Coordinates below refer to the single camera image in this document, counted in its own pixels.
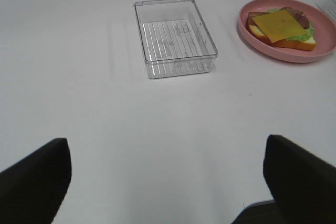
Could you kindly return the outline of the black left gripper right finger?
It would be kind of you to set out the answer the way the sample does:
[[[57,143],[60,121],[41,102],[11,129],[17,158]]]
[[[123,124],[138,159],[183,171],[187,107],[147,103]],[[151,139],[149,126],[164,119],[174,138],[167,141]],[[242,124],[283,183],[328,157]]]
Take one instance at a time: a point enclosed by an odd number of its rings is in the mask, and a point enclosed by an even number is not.
[[[335,223],[331,164],[281,135],[270,135],[263,176],[286,223]]]

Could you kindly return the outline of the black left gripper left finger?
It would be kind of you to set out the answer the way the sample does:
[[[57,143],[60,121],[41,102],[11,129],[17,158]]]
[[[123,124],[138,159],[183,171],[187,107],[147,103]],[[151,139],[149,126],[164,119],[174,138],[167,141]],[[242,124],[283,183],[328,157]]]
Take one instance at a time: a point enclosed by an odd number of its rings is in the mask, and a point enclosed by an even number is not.
[[[66,138],[56,138],[1,172],[1,223],[52,223],[71,182]]]

